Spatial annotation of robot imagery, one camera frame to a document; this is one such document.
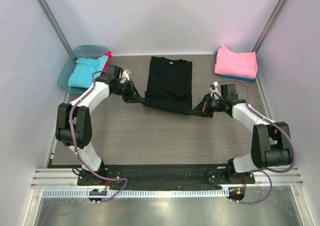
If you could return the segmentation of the black t shirt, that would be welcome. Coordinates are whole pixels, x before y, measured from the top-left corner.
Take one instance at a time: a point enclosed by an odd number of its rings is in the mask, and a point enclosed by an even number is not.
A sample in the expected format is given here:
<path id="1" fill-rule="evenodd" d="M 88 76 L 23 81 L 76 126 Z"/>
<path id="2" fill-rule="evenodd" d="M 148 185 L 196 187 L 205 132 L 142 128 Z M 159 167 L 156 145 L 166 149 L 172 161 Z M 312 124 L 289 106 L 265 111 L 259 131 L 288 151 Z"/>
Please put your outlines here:
<path id="1" fill-rule="evenodd" d="M 152 56 L 149 63 L 145 106 L 182 115 L 192 107 L 191 61 Z"/>

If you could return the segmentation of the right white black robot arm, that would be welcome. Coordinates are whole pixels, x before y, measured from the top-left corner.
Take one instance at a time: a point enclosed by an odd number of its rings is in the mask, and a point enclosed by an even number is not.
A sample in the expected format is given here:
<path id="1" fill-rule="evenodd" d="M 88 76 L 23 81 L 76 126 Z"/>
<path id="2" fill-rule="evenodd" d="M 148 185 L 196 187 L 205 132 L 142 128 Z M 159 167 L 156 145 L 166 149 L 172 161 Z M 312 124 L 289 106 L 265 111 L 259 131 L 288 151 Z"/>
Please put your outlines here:
<path id="1" fill-rule="evenodd" d="M 212 118 L 215 112 L 224 112 L 242 123 L 252 133 L 252 139 L 250 153 L 229 159 L 224 171 L 214 173 L 208 169 L 206 173 L 210 181 L 220 176 L 229 183 L 237 184 L 251 177 L 253 171 L 273 171 L 276 166 L 293 166 L 295 150 L 289 126 L 264 117 L 247 100 L 240 100 L 235 84 L 214 82 L 209 93 L 205 94 L 190 114 Z"/>

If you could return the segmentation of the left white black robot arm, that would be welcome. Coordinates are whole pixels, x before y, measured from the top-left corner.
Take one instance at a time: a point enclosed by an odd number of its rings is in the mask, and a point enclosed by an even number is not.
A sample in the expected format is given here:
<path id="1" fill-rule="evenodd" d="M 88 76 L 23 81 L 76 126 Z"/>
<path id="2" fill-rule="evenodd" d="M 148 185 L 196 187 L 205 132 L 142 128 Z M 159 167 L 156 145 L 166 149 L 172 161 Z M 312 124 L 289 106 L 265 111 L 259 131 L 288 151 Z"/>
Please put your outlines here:
<path id="1" fill-rule="evenodd" d="M 120 177 L 108 178 L 103 160 L 92 144 L 91 114 L 110 95 L 118 95 L 129 103 L 143 103 L 130 70 L 115 66 L 113 69 L 94 72 L 92 84 L 77 99 L 61 103 L 57 109 L 56 134 L 58 141 L 68 147 L 81 163 L 80 176 L 87 176 L 94 185 L 105 181 L 121 181 Z"/>

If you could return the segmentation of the blue folded t shirt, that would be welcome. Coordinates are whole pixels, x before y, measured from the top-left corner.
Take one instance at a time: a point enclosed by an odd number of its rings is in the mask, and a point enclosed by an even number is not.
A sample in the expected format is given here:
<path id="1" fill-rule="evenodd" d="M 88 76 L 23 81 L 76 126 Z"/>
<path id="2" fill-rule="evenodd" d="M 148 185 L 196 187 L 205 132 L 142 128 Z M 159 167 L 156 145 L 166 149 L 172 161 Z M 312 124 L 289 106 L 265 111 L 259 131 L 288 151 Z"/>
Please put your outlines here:
<path id="1" fill-rule="evenodd" d="M 215 52 L 214 58 L 215 58 L 215 60 L 217 60 L 217 58 L 218 58 L 218 51 Z M 230 76 L 230 75 L 220 75 L 220 74 L 217 74 L 217 75 L 219 75 L 219 76 L 222 77 L 222 78 L 235 79 L 235 80 L 241 80 L 241 81 L 248 81 L 248 82 L 256 82 L 256 81 L 257 81 L 256 78 L 248 79 L 248 78 L 235 77 L 235 76 Z"/>

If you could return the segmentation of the red t shirt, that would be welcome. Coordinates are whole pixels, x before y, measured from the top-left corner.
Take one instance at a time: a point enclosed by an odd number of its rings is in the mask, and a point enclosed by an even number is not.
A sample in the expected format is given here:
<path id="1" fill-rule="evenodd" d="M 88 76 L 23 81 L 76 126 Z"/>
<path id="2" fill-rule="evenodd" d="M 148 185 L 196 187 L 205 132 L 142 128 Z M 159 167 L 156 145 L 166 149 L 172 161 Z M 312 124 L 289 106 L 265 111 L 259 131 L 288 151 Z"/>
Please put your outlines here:
<path id="1" fill-rule="evenodd" d="M 104 55 L 107 56 L 107 61 L 106 61 L 105 65 L 104 65 L 104 67 L 103 67 L 103 71 L 106 71 L 108 69 L 109 62 L 110 62 L 110 60 L 112 58 L 112 52 L 111 51 L 107 51 Z"/>

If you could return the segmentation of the light blue t shirt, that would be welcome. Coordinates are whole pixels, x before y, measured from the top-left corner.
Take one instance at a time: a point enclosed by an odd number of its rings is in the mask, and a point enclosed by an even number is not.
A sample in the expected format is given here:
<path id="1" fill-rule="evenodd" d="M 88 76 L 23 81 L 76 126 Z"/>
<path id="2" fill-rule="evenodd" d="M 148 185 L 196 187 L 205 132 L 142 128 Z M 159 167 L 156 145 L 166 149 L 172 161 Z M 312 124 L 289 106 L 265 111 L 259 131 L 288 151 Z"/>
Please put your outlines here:
<path id="1" fill-rule="evenodd" d="M 98 59 L 79 58 L 68 80 L 68 86 L 88 89 L 92 85 L 93 80 L 101 74 L 108 59 L 109 57 L 106 55 Z"/>

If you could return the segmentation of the pink folded t shirt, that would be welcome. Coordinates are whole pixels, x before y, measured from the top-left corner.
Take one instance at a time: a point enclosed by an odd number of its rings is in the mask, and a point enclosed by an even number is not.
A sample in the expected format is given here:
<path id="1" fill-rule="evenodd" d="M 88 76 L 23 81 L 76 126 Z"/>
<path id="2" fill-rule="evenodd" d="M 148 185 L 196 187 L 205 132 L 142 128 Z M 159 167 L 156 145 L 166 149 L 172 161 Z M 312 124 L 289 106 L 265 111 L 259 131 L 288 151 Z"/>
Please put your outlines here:
<path id="1" fill-rule="evenodd" d="M 256 53 L 236 53 L 222 46 L 215 54 L 214 72 L 221 76 L 254 81 L 258 72 Z"/>

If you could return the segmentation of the teal plastic basket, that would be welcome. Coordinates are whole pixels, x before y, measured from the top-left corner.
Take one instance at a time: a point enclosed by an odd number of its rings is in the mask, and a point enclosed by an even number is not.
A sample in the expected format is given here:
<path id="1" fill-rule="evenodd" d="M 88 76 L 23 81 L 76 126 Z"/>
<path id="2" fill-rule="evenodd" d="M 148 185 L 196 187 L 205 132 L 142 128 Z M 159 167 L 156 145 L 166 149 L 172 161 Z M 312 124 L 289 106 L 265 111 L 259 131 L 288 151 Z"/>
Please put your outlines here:
<path id="1" fill-rule="evenodd" d="M 81 45 L 72 50 L 57 80 L 57 87 L 65 93 L 72 95 L 81 95 L 86 91 L 84 88 L 69 87 L 68 81 L 76 67 L 76 60 L 85 57 L 90 59 L 98 59 L 104 55 L 108 48 L 96 45 Z"/>

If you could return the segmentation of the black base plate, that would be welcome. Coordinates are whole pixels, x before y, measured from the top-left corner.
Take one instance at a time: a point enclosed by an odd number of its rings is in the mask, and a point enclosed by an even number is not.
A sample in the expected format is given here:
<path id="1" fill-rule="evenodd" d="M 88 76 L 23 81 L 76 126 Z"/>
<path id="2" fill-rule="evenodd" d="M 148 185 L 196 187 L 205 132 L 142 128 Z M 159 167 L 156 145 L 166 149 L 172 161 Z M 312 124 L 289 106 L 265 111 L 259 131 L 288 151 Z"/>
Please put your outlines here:
<path id="1" fill-rule="evenodd" d="M 131 164 L 105 166 L 106 181 L 85 170 L 72 169 L 78 176 L 78 186 L 108 186 L 119 190 L 127 179 L 125 190 L 134 191 L 187 191 L 218 190 L 222 185 L 255 184 L 252 173 L 236 173 L 228 164 Z"/>

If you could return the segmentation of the aluminium rail beam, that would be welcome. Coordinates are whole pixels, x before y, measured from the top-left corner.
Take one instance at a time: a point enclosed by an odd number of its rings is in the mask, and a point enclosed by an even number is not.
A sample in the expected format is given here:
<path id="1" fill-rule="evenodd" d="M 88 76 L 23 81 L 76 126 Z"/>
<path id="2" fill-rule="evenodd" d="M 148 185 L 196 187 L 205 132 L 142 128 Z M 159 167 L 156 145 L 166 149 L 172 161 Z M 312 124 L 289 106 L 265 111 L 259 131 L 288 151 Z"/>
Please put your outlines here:
<path id="1" fill-rule="evenodd" d="M 303 186 L 304 182 L 298 168 L 293 168 L 286 173 L 275 173 L 269 170 L 266 173 L 270 176 L 274 186 Z M 78 177 L 70 168 L 45 168 L 36 169 L 31 188 L 69 188 L 76 187 Z"/>

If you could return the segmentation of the left aluminium corner post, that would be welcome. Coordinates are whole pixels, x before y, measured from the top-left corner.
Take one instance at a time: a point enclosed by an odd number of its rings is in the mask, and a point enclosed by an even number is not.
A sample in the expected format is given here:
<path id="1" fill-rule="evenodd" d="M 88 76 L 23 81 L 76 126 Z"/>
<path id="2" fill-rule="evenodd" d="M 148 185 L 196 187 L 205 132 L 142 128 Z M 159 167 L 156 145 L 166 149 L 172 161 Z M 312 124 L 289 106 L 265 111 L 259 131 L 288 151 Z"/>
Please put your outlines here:
<path id="1" fill-rule="evenodd" d="M 61 27 L 58 24 L 58 21 L 56 20 L 52 10 L 50 9 L 48 3 L 46 0 L 37 0 L 39 3 L 41 9 L 43 10 L 46 18 L 48 19 L 49 23 L 51 24 L 53 30 L 55 31 L 56 35 L 58 36 L 60 42 L 62 43 L 63 47 L 65 48 L 66 52 L 70 54 L 72 52 L 72 49 L 61 29 Z"/>

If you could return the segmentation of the aluminium corner post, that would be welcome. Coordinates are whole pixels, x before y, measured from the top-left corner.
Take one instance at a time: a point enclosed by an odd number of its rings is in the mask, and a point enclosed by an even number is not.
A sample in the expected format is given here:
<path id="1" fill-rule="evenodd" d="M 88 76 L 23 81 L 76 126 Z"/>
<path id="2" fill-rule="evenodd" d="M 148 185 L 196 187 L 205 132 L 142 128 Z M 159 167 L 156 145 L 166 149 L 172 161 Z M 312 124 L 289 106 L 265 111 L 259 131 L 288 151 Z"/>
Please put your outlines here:
<path id="1" fill-rule="evenodd" d="M 271 32 L 273 26 L 275 25 L 277 19 L 279 18 L 280 14 L 282 13 L 285 5 L 289 0 L 277 0 L 277 3 L 272 10 L 266 24 L 264 25 L 253 49 L 252 52 L 258 52 L 261 46 L 263 45 L 264 41 L 266 40 L 268 34 Z"/>
<path id="2" fill-rule="evenodd" d="M 50 9 L 48 3 L 46 0 L 37 0 L 39 3 L 41 9 L 43 10 L 46 18 L 48 19 L 49 23 L 51 24 L 53 30 L 55 31 L 56 35 L 58 36 L 60 42 L 62 43 L 63 47 L 65 48 L 66 52 L 70 54 L 72 52 L 72 49 L 61 29 L 61 27 L 58 24 L 58 21 L 56 20 L 52 10 Z"/>

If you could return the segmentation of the right aluminium corner post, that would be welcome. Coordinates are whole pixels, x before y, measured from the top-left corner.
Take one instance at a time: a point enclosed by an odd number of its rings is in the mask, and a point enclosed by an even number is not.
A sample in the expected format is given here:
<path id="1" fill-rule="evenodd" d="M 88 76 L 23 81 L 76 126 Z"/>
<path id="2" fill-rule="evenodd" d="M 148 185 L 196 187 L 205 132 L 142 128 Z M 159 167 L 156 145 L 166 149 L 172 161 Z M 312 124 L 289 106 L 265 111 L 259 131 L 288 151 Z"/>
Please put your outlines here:
<path id="1" fill-rule="evenodd" d="M 264 41 L 266 40 L 268 34 L 271 32 L 273 26 L 275 25 L 277 19 L 279 18 L 280 14 L 282 13 L 285 5 L 289 0 L 277 0 L 277 3 L 272 10 L 266 24 L 264 25 L 253 49 L 252 52 L 258 52 L 261 46 L 263 45 Z"/>

